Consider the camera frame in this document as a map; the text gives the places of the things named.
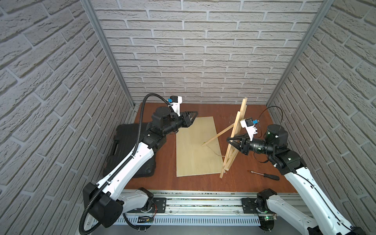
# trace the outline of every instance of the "screwdriver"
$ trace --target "screwdriver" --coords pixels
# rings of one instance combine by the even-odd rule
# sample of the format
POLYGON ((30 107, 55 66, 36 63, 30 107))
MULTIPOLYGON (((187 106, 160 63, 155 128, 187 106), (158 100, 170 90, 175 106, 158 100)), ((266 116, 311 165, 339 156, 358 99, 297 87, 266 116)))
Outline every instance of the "screwdriver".
POLYGON ((247 172, 250 172, 250 173, 255 173, 255 174, 260 174, 266 178, 269 178, 269 179, 272 179, 272 180, 279 180, 279 176, 275 176, 273 174, 261 174, 261 173, 257 173, 257 172, 254 172, 254 171, 247 171, 247 172))

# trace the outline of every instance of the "wooden stick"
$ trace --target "wooden stick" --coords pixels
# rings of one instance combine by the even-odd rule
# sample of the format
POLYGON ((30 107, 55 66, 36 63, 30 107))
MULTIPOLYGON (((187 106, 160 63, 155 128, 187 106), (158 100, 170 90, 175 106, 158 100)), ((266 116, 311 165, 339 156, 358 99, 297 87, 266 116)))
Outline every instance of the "wooden stick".
POLYGON ((234 123, 232 123, 231 125, 229 125, 228 127, 226 127, 223 131, 219 132, 218 134, 216 134, 214 137, 212 137, 210 140, 204 142, 201 146, 205 146, 207 145, 210 141, 214 140, 215 138, 218 138, 218 136, 222 135, 223 133, 225 133, 226 131, 230 130, 232 127, 234 126, 234 123))
MULTIPOLYGON (((232 132, 231 132, 231 137, 234 137, 234 135, 235 135, 235 129, 236 129, 236 126, 238 125, 239 118, 240 118, 240 111, 238 111, 237 114, 236 114, 236 118, 235 118, 235 122, 234 122, 234 127, 232 128, 232 132)), ((223 166, 222 166, 222 169, 221 169, 221 174, 219 175, 220 178, 223 177, 224 166, 225 166, 226 163, 227 163, 227 159, 228 159, 228 157, 229 157, 229 153, 230 153, 230 149, 231 149, 231 147, 232 147, 231 144, 229 144, 229 145, 227 146, 227 151, 226 151, 226 155, 224 156, 223 166)))
MULTIPOLYGON (((243 99, 243 102, 241 104, 241 108, 240 108, 240 119, 239 119, 239 124, 237 125, 237 127, 235 129, 235 135, 239 134, 240 132, 240 129, 241 129, 241 125, 240 125, 240 120, 244 119, 244 116, 246 114, 246 110, 247 110, 247 106, 246 106, 246 103, 247 103, 247 98, 244 98, 243 99)), ((230 154, 230 156, 227 158, 227 162, 226 162, 226 165, 224 167, 225 170, 229 170, 232 163, 234 162, 236 156, 238 155, 238 150, 234 148, 234 151, 230 154)))

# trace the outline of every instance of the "brown table surface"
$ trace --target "brown table surface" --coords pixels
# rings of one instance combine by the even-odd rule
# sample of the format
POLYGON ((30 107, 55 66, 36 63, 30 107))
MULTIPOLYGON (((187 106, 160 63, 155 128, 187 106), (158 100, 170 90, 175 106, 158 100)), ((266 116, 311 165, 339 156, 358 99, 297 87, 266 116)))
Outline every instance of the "brown table surface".
MULTIPOLYGON (((143 122, 150 122, 151 116, 157 107, 164 103, 146 103, 143 115, 143 122)), ((266 108, 265 105, 248 105, 246 118, 258 118, 260 113, 266 108)), ((198 117, 213 116, 217 133, 228 127, 235 121, 236 113, 240 110, 240 105, 212 105, 212 104, 181 104, 180 110, 198 111, 198 117)), ((267 111, 260 118, 262 132, 272 124, 272 120, 267 111)), ((139 122, 139 113, 135 123, 139 122)), ((222 155, 226 154, 226 138, 231 135, 231 129, 221 135, 219 145, 222 155)), ((265 155, 255 154, 259 161, 266 160, 265 155)), ((295 193, 293 186, 275 169, 270 162, 258 163, 253 153, 248 156, 239 153, 228 172, 219 178, 219 174, 206 174, 198 176, 176 177, 176 136, 168 135, 167 142, 156 153, 156 169, 151 177, 131 179, 125 188, 137 189, 144 187, 148 190, 191 190, 191 191, 227 191, 227 192, 260 192, 271 188, 278 193, 295 193), (261 175, 247 172, 252 170, 260 173, 278 175, 280 181, 264 178, 261 175)))

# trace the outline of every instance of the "ventilated metal panel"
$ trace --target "ventilated metal panel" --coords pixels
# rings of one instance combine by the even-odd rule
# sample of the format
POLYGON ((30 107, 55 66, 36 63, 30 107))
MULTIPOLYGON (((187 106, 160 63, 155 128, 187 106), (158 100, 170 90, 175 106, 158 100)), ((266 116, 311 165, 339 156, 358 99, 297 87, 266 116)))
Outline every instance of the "ventilated metal panel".
MULTIPOLYGON (((153 223, 137 223, 138 215, 127 215, 134 225, 200 225, 200 226, 260 226, 257 216, 191 216, 191 215, 160 215, 155 217, 153 223)), ((121 216, 115 225, 126 225, 121 216)))

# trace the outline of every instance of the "screwdriver handle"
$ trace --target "screwdriver handle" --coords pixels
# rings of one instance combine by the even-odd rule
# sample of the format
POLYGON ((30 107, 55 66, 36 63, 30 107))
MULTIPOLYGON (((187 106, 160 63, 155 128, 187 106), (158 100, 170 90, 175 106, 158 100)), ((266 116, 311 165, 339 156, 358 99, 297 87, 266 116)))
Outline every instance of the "screwdriver handle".
POLYGON ((264 174, 264 177, 272 179, 272 180, 279 180, 279 176, 275 176, 273 174, 264 174))

